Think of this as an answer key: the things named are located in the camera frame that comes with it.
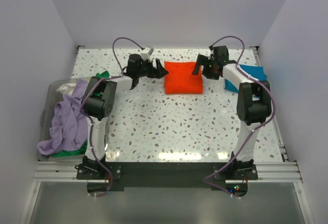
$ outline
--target terrazzo surface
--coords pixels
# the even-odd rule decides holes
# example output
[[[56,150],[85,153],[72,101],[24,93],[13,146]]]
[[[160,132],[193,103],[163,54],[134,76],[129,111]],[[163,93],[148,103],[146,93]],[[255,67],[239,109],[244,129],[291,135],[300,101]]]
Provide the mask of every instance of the terrazzo surface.
[[[122,66],[137,49],[117,49]],[[241,50],[229,50],[237,60]],[[155,49],[152,57],[172,62],[194,62],[208,49]],[[241,64],[256,65],[252,50]],[[108,70],[120,73],[111,49],[79,49],[72,78]],[[131,91],[116,94],[109,117],[107,161],[220,162],[228,161],[238,140],[240,121],[236,114],[237,94],[224,90],[224,79],[203,77],[202,95],[166,95],[163,79],[143,77]],[[259,131],[255,162],[281,162],[272,123]]]

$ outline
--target fabric pile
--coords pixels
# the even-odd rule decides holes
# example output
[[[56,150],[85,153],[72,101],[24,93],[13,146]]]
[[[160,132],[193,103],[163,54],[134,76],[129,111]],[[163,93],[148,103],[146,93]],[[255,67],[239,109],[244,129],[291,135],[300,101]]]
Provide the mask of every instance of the fabric pile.
[[[80,107],[87,86],[87,81],[79,79],[72,94],[64,94],[64,100],[56,104],[49,129],[51,139],[40,141],[37,145],[41,154],[53,155],[63,152],[59,156],[65,156],[65,152],[79,151],[86,145],[88,123],[86,117],[80,113]]]

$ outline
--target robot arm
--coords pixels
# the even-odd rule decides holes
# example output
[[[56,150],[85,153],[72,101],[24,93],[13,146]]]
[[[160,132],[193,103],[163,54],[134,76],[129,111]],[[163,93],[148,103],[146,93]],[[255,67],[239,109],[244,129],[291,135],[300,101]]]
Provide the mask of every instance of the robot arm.
[[[88,139],[90,138],[91,126],[93,126],[94,132],[91,137],[93,147],[91,148],[91,144],[88,143],[87,151],[83,158],[83,167],[91,171],[90,174],[97,176],[100,170],[95,156],[99,160],[105,157],[107,144],[105,141],[106,123],[114,106],[115,94],[124,90],[132,90],[137,86],[141,77],[162,78],[168,74],[168,71],[161,65],[159,59],[156,59],[156,68],[153,67],[150,57],[153,51],[153,48],[146,47],[141,51],[140,55],[131,54],[128,59],[128,65],[125,67],[126,72],[119,78],[103,80],[87,99],[83,109],[93,121],[88,120]],[[96,76],[90,79],[84,99],[99,79]]]
[[[224,77],[239,90],[237,115],[241,120],[241,124],[238,142],[231,153],[231,158],[238,153],[248,136],[250,138],[223,174],[226,176],[236,173],[247,174],[253,166],[253,152],[259,131],[254,129],[264,123],[266,118],[270,116],[271,100],[260,85],[245,77],[249,76],[246,72],[237,69],[239,66],[236,61],[229,60],[229,53],[226,46],[210,47],[210,50],[211,55],[209,57],[198,55],[192,74],[197,74],[200,66],[203,66],[202,74],[206,78],[219,79],[220,76]],[[261,83],[270,89],[269,82],[263,81]]]

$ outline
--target white wall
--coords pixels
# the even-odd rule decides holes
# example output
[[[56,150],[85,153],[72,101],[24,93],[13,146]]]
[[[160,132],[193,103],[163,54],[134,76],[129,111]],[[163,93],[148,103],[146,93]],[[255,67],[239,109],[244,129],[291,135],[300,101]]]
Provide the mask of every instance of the white wall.
[[[328,220],[328,2],[287,0],[259,48],[317,223]]]
[[[19,223],[36,165],[48,86],[75,45],[52,0],[0,0],[0,223]]]
[[[258,46],[285,0],[54,0],[79,45],[118,36],[158,47],[207,47],[224,35]],[[232,41],[230,46],[238,46]]]

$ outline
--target purple cable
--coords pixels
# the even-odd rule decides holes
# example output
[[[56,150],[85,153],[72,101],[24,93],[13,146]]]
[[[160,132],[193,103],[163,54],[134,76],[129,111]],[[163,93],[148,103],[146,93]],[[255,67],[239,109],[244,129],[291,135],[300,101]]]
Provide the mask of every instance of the purple cable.
[[[119,38],[117,38],[116,40],[114,40],[114,42],[113,42],[113,44],[112,44],[113,54],[114,54],[114,57],[115,57],[115,59],[116,59],[116,61],[117,61],[117,64],[118,64],[118,66],[119,66],[119,69],[121,70],[121,74],[123,74],[123,68],[122,68],[122,65],[121,65],[121,63],[119,62],[119,60],[118,60],[118,58],[117,58],[117,56],[116,56],[116,53],[115,53],[115,43],[116,43],[116,41],[118,41],[118,40],[120,40],[120,39],[126,39],[126,40],[129,40],[129,41],[133,42],[134,44],[136,44],[137,46],[139,46],[140,49],[144,49],[144,48],[143,48],[141,45],[139,45],[136,41],[134,41],[133,39],[130,39],[130,38],[127,38],[127,37],[119,37]]]
[[[92,132],[93,132],[94,122],[93,122],[91,116],[88,115],[88,114],[86,114],[86,113],[84,112],[83,107],[84,107],[84,105],[86,104],[88,98],[92,95],[92,93],[94,92],[94,90],[96,90],[96,88],[99,86],[99,84],[100,84],[103,80],[111,80],[111,79],[117,79],[117,78],[121,78],[121,77],[122,77],[122,75],[123,75],[123,68],[122,68],[122,66],[121,66],[121,64],[120,64],[120,62],[119,62],[119,60],[118,60],[118,58],[117,58],[117,56],[116,56],[116,54],[115,54],[115,49],[114,49],[115,43],[116,43],[116,41],[118,41],[119,39],[127,39],[127,40],[129,40],[129,41],[135,43],[135,44],[136,44],[137,46],[139,46],[141,49],[143,49],[143,47],[141,47],[137,42],[135,42],[134,40],[132,40],[132,39],[130,39],[130,38],[119,37],[119,38],[117,38],[116,40],[114,40],[113,45],[112,45],[112,50],[113,50],[114,57],[115,57],[115,59],[116,59],[116,61],[117,61],[117,64],[119,65],[119,68],[120,68],[120,70],[121,70],[121,74],[118,75],[118,76],[111,76],[111,77],[109,77],[109,78],[100,78],[100,79],[97,81],[97,83],[91,88],[90,92],[88,93],[88,95],[87,95],[87,96],[85,97],[85,99],[83,100],[83,102],[82,102],[82,104],[81,104],[81,108],[80,108],[80,112],[81,112],[81,114],[85,115],[85,116],[90,120],[90,123],[91,123],[91,126],[90,126],[90,134],[89,134],[89,144],[90,144],[90,147],[91,147],[91,152],[92,152],[94,158],[96,159],[96,162],[97,162],[97,163],[98,163],[103,169],[105,169],[106,172],[107,172],[107,173],[109,174],[109,176],[110,176],[109,187],[106,189],[105,192],[103,192],[103,193],[101,193],[101,194],[99,194],[99,195],[95,194],[95,195],[94,195],[95,197],[102,197],[102,196],[106,195],[106,194],[110,191],[110,189],[112,188],[112,185],[113,185],[113,175],[112,175],[112,172],[111,172],[108,168],[106,168],[106,166],[105,166],[104,164],[101,163],[101,161],[100,161],[99,158],[96,156],[96,153],[95,153],[94,150],[93,150],[93,144],[92,144]]]
[[[218,39],[218,40],[217,40],[216,42],[214,42],[211,46],[214,46],[216,43],[218,43],[219,41],[221,41],[222,39],[225,39],[225,38],[235,38],[235,39],[237,39],[237,40],[239,40],[239,41],[241,42],[241,44],[242,44],[242,51],[241,51],[240,56],[239,56],[239,58],[238,58],[238,60],[237,60],[237,70],[238,70],[243,76],[247,77],[247,78],[250,79],[251,81],[253,81],[253,82],[255,82],[256,84],[260,85],[263,89],[265,89],[265,91],[268,93],[268,95],[269,95],[269,97],[270,97],[270,99],[271,99],[271,101],[272,101],[272,107],[273,107],[273,108],[272,108],[272,115],[271,115],[271,117],[270,117],[266,122],[264,122],[264,123],[258,125],[256,128],[254,128],[254,130],[253,130],[253,131],[247,136],[247,138],[245,139],[244,143],[241,145],[241,147],[240,147],[239,150],[237,151],[236,155],[234,155],[234,156],[229,160],[229,162],[227,162],[227,163],[226,163],[222,168],[220,168],[218,171],[214,172],[213,174],[210,174],[209,176],[207,176],[207,177],[205,177],[205,178],[203,179],[203,182],[204,182],[204,183],[206,183],[206,184],[208,184],[208,185],[210,185],[210,186],[213,186],[213,187],[219,188],[220,190],[222,190],[222,191],[224,191],[224,192],[226,192],[226,193],[228,193],[228,194],[231,194],[231,196],[238,197],[237,195],[232,194],[231,192],[229,192],[227,189],[225,189],[225,188],[223,188],[223,187],[220,187],[220,186],[218,186],[218,185],[216,185],[216,184],[210,183],[210,182],[208,182],[207,180],[208,180],[209,178],[214,177],[215,175],[219,174],[219,173],[222,172],[224,169],[226,169],[226,168],[227,168],[227,167],[228,167],[228,166],[229,166],[229,165],[230,165],[230,164],[231,164],[231,163],[237,158],[237,156],[239,155],[239,153],[241,152],[241,150],[245,147],[245,145],[247,144],[248,140],[251,138],[251,136],[253,135],[253,133],[254,133],[256,130],[260,129],[261,127],[264,127],[266,124],[268,124],[269,122],[272,121],[272,119],[274,118],[274,116],[275,116],[275,114],[276,114],[276,102],[275,102],[275,100],[274,100],[274,98],[273,98],[273,96],[272,96],[270,90],[269,90],[265,85],[263,85],[263,84],[262,84],[261,82],[259,82],[258,80],[252,78],[250,75],[246,74],[246,73],[240,68],[239,61],[240,61],[240,59],[241,59],[241,57],[242,57],[242,55],[243,55],[243,53],[244,53],[244,51],[245,51],[245,44],[244,44],[244,42],[243,42],[240,38],[238,38],[238,37],[236,37],[236,36],[230,36],[230,35],[229,35],[229,36],[225,36],[225,37],[222,37],[222,38]]]

